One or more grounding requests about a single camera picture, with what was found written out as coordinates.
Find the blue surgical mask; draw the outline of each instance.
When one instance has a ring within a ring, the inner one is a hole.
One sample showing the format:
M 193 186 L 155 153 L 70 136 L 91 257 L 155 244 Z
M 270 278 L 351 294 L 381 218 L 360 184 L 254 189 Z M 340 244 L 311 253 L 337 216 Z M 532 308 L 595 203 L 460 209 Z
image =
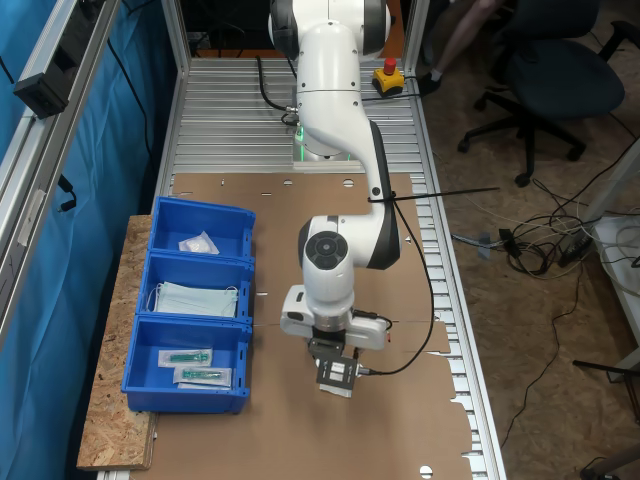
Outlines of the blue surgical mask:
M 236 313 L 238 289 L 235 287 L 229 287 L 226 290 L 210 290 L 164 282 L 155 290 L 157 291 L 155 312 L 212 317 L 233 317 Z

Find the office chair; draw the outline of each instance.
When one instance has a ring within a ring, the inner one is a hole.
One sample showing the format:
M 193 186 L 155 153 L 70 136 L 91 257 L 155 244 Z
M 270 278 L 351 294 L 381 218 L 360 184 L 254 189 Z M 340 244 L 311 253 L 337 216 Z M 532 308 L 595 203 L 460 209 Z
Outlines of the office chair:
M 627 22 L 613 22 L 615 32 L 600 53 L 565 38 L 589 33 L 598 15 L 599 0 L 519 0 L 513 16 L 496 35 L 499 51 L 492 76 L 506 84 L 517 102 L 486 92 L 474 108 L 487 101 L 511 116 L 467 132 L 458 151 L 469 151 L 469 140 L 485 133 L 517 128 L 524 138 L 527 171 L 518 175 L 519 187 L 529 184 L 534 171 L 535 131 L 542 130 L 572 145 L 567 158 L 576 161 L 586 145 L 555 120 L 581 119 L 611 112 L 624 99 L 622 82 L 607 64 L 622 40 L 640 48 L 640 30 Z

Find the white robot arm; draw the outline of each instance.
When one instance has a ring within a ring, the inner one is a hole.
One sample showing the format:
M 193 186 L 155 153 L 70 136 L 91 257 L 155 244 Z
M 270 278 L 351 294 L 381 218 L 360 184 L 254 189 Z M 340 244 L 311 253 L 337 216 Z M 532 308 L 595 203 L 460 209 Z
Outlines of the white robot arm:
M 389 34 L 385 0 L 272 0 L 269 32 L 276 48 L 298 59 L 297 113 L 303 147 L 316 158 L 348 152 L 366 172 L 369 198 L 390 198 L 382 135 L 364 111 L 360 62 L 377 56 Z M 304 286 L 285 299 L 280 325 L 310 339 L 318 383 L 350 396 L 358 365 L 345 345 L 380 350 L 387 323 L 354 315 L 354 267 L 384 270 L 400 257 L 390 202 L 366 215 L 326 215 L 300 231 Z

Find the small plastic bag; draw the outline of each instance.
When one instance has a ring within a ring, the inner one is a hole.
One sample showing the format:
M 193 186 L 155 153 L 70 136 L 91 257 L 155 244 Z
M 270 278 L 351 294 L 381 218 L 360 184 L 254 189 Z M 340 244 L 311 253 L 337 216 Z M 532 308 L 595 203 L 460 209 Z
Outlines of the small plastic bag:
M 178 248 L 180 248 L 181 252 L 210 253 L 212 255 L 220 253 L 220 250 L 213 244 L 207 232 L 204 231 L 197 237 L 187 238 L 179 242 Z
M 173 371 L 173 383 L 199 383 L 231 387 L 230 368 L 176 367 Z
M 158 351 L 159 367 L 210 367 L 213 350 L 160 350 Z
M 231 390 L 230 387 L 219 387 L 217 385 L 200 385 L 197 383 L 182 383 L 178 384 L 178 388 L 183 390 L 185 388 L 191 390 Z

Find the blue plastic bin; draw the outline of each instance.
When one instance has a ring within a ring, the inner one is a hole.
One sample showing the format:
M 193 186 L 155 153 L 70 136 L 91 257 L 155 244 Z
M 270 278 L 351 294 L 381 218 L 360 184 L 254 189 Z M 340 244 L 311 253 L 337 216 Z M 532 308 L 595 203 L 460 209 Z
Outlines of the blue plastic bin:
M 246 385 L 251 327 L 230 322 L 198 322 L 137 315 L 122 378 L 134 411 L 238 413 L 249 398 Z M 230 390 L 179 389 L 173 368 L 158 367 L 158 351 L 213 348 L 213 367 L 233 368 Z
M 211 256 L 180 252 L 178 246 L 205 231 L 220 251 L 217 258 L 253 262 L 251 231 L 255 221 L 256 214 L 243 208 L 158 197 L 149 246 L 159 252 Z
M 156 313 L 153 290 L 159 283 L 170 282 L 183 287 L 225 290 L 228 287 L 238 289 L 238 301 L 233 317 L 213 317 L 191 315 L 195 320 L 234 321 L 251 324 L 249 316 L 249 295 L 253 265 L 246 262 L 222 260 L 210 255 L 182 256 L 167 253 L 148 252 L 140 283 L 137 313 L 162 315 L 167 318 L 185 316 L 185 314 Z

